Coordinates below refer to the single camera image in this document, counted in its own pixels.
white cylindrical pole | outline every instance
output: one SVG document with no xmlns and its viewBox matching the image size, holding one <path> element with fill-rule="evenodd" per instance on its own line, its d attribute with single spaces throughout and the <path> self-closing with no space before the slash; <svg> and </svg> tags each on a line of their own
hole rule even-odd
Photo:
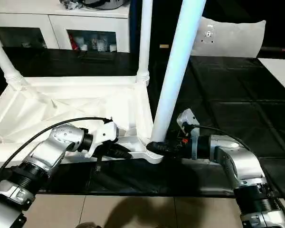
<svg viewBox="0 0 285 228">
<path fill-rule="evenodd" d="M 13 86 L 25 85 L 26 81 L 18 70 L 15 69 L 0 44 L 0 67 L 8 84 Z"/>
<path fill-rule="evenodd" d="M 157 106 L 151 141 L 166 137 L 206 0 L 183 0 Z"/>
<path fill-rule="evenodd" d="M 153 0 L 142 1 L 141 42 L 139 48 L 139 66 L 136 75 L 137 82 L 149 83 L 149 52 L 152 23 Z"/>
</svg>

white cabinet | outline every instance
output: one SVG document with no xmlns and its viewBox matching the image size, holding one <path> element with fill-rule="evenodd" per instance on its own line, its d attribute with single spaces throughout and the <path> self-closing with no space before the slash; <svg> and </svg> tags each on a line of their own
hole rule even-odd
<svg viewBox="0 0 285 228">
<path fill-rule="evenodd" d="M 59 48 L 48 15 L 0 13 L 0 42 L 6 47 Z"/>
<path fill-rule="evenodd" d="M 112 45 L 129 52 L 129 12 L 129 2 L 112 10 L 66 10 L 58 0 L 0 0 L 0 41 L 6 47 L 96 51 Z"/>
<path fill-rule="evenodd" d="M 76 43 L 81 39 L 90 50 L 94 48 L 93 42 L 102 37 L 106 41 L 106 50 L 110 44 L 116 44 L 118 52 L 129 52 L 128 19 L 60 15 L 49 18 L 61 49 L 72 49 L 71 37 Z"/>
</svg>

black tablecloth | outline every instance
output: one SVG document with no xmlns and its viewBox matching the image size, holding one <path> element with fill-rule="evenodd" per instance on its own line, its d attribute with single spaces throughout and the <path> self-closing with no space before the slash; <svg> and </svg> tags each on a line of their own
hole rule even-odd
<svg viewBox="0 0 285 228">
<path fill-rule="evenodd" d="M 7 48 L 23 76 L 135 75 L 137 59 L 127 53 Z M 150 65 L 148 95 L 153 117 L 167 56 Z M 0 70 L 0 94 L 4 90 Z M 191 57 L 167 138 L 177 137 L 177 115 L 191 108 L 200 124 L 219 127 L 243 139 L 285 193 L 285 89 L 257 59 Z M 213 196 L 233 192 L 218 165 L 143 159 L 61 165 L 41 192 L 59 194 Z"/>
</svg>

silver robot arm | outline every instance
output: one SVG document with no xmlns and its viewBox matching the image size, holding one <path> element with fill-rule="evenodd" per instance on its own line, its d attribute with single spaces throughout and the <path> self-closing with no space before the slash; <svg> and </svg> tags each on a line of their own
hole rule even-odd
<svg viewBox="0 0 285 228">
<path fill-rule="evenodd" d="M 52 129 L 50 136 L 37 145 L 7 180 L 0 182 L 0 228 L 21 228 L 26 222 L 23 211 L 29 209 L 35 195 L 56 171 L 66 151 L 88 151 L 104 143 L 117 141 L 114 122 L 104 124 L 93 134 L 71 124 Z"/>
<path fill-rule="evenodd" d="M 220 164 L 233 188 L 244 228 L 285 228 L 285 215 L 272 197 L 257 157 L 239 142 L 240 139 L 224 135 L 200 136 L 196 127 L 199 122 L 190 109 L 179 115 L 177 123 L 185 138 L 151 142 L 147 149 L 173 158 L 209 159 Z"/>
<path fill-rule="evenodd" d="M 232 185 L 244 228 L 285 228 L 285 215 L 271 197 L 271 189 L 257 157 L 228 136 L 211 135 L 210 160 L 222 165 Z"/>
</svg>

tile floor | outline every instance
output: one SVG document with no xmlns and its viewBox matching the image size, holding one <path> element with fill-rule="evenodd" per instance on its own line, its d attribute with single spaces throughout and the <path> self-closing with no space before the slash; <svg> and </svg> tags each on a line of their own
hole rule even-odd
<svg viewBox="0 0 285 228">
<path fill-rule="evenodd" d="M 37 195 L 24 228 L 242 228 L 234 199 Z"/>
</svg>

